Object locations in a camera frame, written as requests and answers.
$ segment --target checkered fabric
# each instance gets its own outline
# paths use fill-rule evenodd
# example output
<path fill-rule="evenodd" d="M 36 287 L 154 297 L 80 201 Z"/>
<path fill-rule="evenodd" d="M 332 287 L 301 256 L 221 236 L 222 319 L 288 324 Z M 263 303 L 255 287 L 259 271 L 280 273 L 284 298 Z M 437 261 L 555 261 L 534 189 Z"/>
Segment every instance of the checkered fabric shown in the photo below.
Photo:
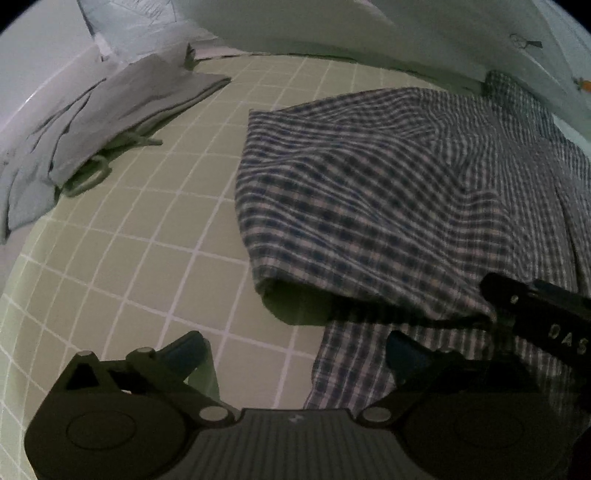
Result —
<path fill-rule="evenodd" d="M 591 296 L 589 160 L 510 78 L 492 72 L 484 91 L 382 89 L 251 112 L 236 211 L 257 290 L 286 281 L 356 300 L 336 302 L 308 408 L 356 414 L 394 388 L 395 328 L 483 358 L 482 330 L 405 322 L 493 316 L 479 292 L 490 271 Z M 570 369 L 523 339 L 516 351 L 580 432 Z"/>

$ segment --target white wall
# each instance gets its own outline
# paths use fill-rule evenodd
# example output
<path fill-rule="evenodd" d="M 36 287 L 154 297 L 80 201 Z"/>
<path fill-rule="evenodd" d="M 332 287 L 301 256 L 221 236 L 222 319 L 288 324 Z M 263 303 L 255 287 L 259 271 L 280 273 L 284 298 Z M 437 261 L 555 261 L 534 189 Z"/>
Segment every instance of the white wall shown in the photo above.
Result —
<path fill-rule="evenodd" d="M 0 150 L 99 63 L 76 0 L 40 0 L 13 22 L 0 34 Z"/>

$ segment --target folded gray cloth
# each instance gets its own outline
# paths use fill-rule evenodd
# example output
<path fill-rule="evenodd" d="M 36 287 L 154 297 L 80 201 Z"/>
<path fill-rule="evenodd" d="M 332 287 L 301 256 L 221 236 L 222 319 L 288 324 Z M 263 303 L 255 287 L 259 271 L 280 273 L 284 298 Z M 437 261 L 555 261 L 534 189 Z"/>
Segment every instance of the folded gray cloth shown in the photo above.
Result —
<path fill-rule="evenodd" d="M 0 153 L 0 243 L 51 210 L 58 189 L 99 151 L 149 143 L 144 135 L 159 122 L 229 81 L 223 75 L 189 72 L 156 55 L 100 79 L 15 148 Z"/>

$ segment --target black device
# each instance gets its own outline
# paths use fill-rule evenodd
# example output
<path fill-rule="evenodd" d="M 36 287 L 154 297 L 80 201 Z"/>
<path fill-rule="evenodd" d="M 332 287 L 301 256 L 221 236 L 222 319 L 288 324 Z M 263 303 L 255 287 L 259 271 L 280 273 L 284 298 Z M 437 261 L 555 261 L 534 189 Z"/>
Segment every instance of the black device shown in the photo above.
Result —
<path fill-rule="evenodd" d="M 583 375 L 591 371 L 582 348 L 588 300 L 496 274 L 481 288 L 514 314 L 509 331 Z M 205 348 L 201 334 L 190 332 L 123 361 L 76 355 L 25 435 L 37 477 L 527 480 L 565 478 L 570 463 L 570 478 L 582 478 L 586 444 L 577 443 L 583 460 L 572 462 L 557 416 L 510 352 L 468 361 L 394 331 L 386 358 L 399 386 L 354 419 L 348 410 L 244 409 L 235 417 L 183 382 Z"/>

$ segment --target orange object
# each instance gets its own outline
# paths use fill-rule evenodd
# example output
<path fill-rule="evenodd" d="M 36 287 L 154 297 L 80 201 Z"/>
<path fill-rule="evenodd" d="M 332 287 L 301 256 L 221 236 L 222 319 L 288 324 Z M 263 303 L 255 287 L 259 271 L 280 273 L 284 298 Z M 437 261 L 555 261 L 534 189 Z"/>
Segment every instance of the orange object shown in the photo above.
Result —
<path fill-rule="evenodd" d="M 583 80 L 582 78 L 574 79 L 575 84 L 579 87 L 579 90 L 591 93 L 591 80 Z"/>

